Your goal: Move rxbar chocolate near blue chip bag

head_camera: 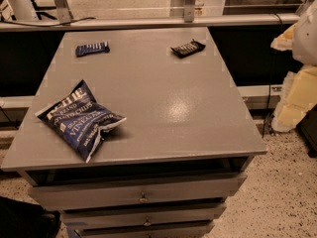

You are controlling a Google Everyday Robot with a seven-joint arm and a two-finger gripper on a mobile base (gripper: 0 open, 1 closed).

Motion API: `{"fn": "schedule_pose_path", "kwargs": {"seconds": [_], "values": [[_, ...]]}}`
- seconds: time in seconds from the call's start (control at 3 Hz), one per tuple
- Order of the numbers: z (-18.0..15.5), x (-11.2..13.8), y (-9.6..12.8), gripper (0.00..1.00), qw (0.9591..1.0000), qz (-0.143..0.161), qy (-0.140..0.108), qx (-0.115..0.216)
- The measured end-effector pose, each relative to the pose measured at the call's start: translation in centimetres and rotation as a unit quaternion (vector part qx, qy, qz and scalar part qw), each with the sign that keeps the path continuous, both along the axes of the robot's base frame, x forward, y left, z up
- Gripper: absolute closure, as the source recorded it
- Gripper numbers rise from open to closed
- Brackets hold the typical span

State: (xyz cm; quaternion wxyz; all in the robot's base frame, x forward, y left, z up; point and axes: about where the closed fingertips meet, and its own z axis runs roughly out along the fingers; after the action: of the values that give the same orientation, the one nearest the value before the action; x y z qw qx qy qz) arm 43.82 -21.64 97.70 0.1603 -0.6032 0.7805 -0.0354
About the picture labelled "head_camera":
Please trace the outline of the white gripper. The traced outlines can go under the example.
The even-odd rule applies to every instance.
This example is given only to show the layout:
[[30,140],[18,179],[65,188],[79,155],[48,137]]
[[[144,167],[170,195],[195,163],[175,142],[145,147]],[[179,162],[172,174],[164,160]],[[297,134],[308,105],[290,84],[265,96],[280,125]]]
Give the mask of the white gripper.
[[293,58],[305,64],[299,72],[287,73],[273,112],[272,129],[288,132],[317,104],[317,0],[270,46],[282,52],[292,50]]

